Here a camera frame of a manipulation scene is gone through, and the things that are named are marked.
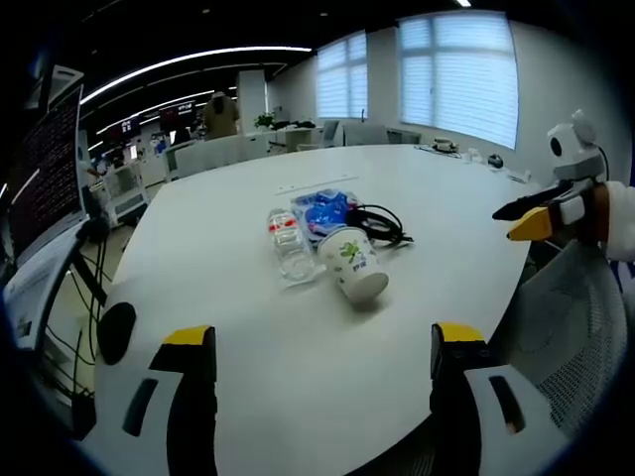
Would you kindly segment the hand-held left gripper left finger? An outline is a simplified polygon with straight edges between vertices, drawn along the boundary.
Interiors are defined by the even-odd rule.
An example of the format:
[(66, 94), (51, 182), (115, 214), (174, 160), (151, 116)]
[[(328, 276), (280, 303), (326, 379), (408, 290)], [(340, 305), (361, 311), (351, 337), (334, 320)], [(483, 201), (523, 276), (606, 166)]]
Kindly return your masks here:
[(214, 475), (215, 384), (211, 326), (174, 332), (139, 367), (102, 365), (82, 448), (105, 475)]

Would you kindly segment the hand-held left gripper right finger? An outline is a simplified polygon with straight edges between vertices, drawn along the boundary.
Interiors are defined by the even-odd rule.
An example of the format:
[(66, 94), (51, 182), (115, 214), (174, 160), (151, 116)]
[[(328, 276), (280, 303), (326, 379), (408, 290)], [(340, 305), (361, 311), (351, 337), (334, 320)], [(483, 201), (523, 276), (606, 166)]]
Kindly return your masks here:
[(469, 325), (437, 322), (431, 343), (432, 473), (547, 472), (568, 446), (547, 398)]

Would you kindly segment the person's right hand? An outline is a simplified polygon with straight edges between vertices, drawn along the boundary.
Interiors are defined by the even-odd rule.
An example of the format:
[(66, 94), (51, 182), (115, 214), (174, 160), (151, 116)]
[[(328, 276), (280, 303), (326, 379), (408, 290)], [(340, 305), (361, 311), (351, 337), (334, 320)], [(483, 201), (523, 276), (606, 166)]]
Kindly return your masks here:
[(607, 181), (593, 189), (593, 239), (605, 246), (610, 260), (633, 262), (635, 257), (635, 189)]

